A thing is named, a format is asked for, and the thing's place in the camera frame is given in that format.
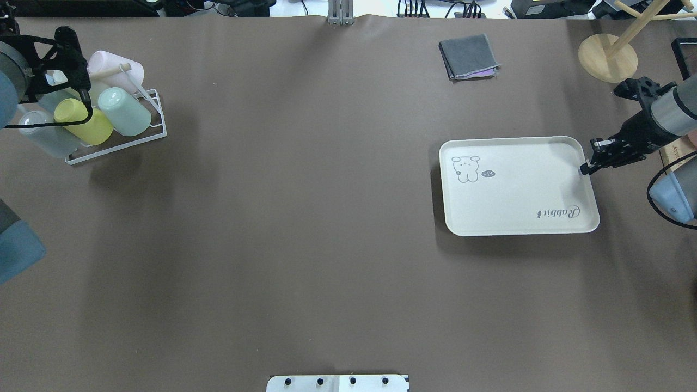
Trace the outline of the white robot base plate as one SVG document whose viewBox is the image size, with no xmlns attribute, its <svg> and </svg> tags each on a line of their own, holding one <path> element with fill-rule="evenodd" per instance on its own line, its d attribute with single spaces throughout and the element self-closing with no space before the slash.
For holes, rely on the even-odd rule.
<svg viewBox="0 0 697 392">
<path fill-rule="evenodd" d="M 410 391 L 408 375 L 277 375 L 266 391 Z"/>
</svg>

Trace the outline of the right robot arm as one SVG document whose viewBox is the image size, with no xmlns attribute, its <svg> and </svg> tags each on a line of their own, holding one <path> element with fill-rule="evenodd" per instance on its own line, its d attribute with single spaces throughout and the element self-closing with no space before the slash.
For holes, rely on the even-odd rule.
<svg viewBox="0 0 697 392">
<path fill-rule="evenodd" d="M 686 145 L 696 127 L 695 76 L 664 86 L 647 77 L 628 78 L 613 94 L 637 101 L 640 111 L 614 136 L 591 139 L 593 154 L 580 172 L 627 166 L 660 151 L 664 166 L 647 186 L 648 203 L 669 223 L 695 229 L 695 148 Z"/>
</svg>

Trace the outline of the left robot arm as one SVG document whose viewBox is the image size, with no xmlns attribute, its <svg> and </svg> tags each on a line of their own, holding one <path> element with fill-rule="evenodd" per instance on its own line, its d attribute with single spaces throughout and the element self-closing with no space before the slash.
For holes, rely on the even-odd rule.
<svg viewBox="0 0 697 392">
<path fill-rule="evenodd" d="M 20 129 L 10 122 L 17 107 L 36 103 L 38 97 L 72 88 L 85 109 L 75 121 L 42 122 L 39 127 L 77 126 L 94 116 L 89 96 L 90 80 L 77 33 L 68 26 L 55 30 L 54 38 L 24 35 L 14 23 L 2 30 L 2 128 Z M 8 282 L 44 258 L 46 248 L 38 234 L 8 206 L 1 203 L 1 281 Z"/>
</svg>

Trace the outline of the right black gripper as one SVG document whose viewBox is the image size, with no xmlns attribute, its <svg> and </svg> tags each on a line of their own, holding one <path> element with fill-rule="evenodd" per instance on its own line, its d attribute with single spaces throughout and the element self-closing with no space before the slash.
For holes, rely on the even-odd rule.
<svg viewBox="0 0 697 392">
<path fill-rule="evenodd" d="M 662 97 L 669 97 L 675 82 L 661 86 L 648 77 L 627 78 L 613 89 L 613 94 L 621 99 L 635 100 L 641 110 L 623 122 L 620 131 L 609 139 L 590 140 L 593 150 L 589 162 L 583 163 L 579 171 L 592 175 L 599 167 L 620 167 L 637 163 L 665 145 L 678 139 L 678 136 L 663 129 L 652 116 L 651 106 Z"/>
</svg>

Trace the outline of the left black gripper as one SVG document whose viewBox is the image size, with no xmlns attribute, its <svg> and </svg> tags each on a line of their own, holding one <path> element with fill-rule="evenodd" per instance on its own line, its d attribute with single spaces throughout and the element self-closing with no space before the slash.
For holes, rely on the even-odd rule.
<svg viewBox="0 0 697 392">
<path fill-rule="evenodd" d="M 35 103 L 39 96 L 70 88 L 90 104 L 87 60 L 69 26 L 58 27 L 53 39 L 2 35 L 2 73 L 13 83 L 18 103 Z"/>
</svg>

